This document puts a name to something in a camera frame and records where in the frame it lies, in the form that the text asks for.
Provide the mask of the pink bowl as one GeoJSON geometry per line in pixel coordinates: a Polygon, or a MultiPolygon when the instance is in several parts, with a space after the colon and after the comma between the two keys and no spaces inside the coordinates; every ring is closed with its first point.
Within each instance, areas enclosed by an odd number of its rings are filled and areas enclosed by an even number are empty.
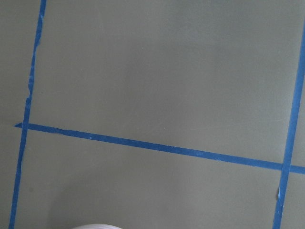
{"type": "Polygon", "coordinates": [[[108,224],[88,224],[88,225],[77,226],[72,229],[121,229],[121,228],[108,224]]]}

